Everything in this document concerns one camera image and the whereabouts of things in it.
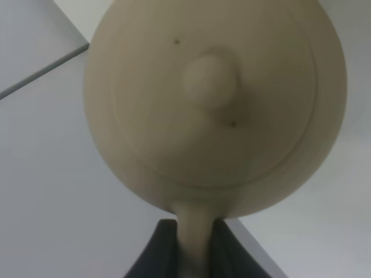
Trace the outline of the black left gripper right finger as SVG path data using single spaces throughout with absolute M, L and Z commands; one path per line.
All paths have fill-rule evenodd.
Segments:
M 213 225 L 209 268 L 213 278 L 268 277 L 223 220 L 216 220 Z

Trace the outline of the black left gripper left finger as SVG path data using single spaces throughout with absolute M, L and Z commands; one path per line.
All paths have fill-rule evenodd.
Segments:
M 178 278 L 180 253 L 177 242 L 177 221 L 160 220 L 148 244 L 125 278 Z

